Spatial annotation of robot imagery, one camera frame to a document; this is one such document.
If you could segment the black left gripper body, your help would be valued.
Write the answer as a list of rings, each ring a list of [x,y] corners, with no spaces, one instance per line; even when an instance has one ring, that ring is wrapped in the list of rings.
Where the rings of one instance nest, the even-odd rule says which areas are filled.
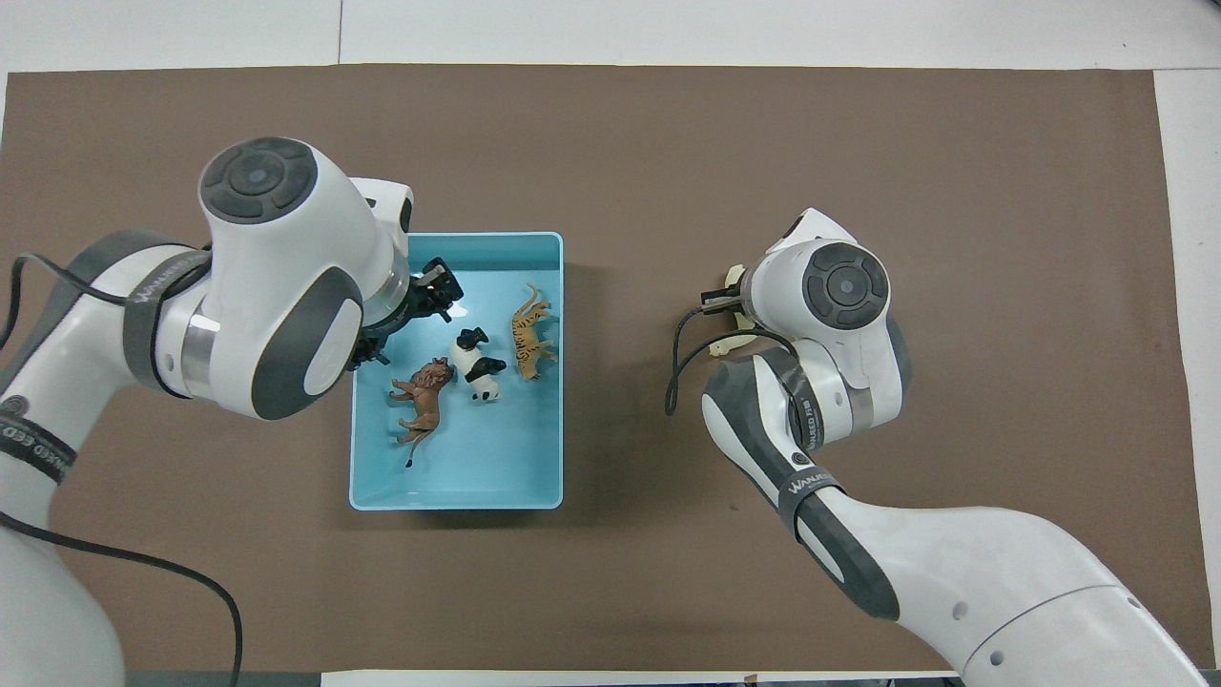
[[[432,316],[430,287],[420,286],[420,281],[422,277],[409,275],[405,295],[389,316],[375,325],[361,326],[347,361],[348,371],[355,371],[363,364],[371,362],[389,366],[391,361],[385,358],[383,349],[391,336],[404,329],[414,318]]]

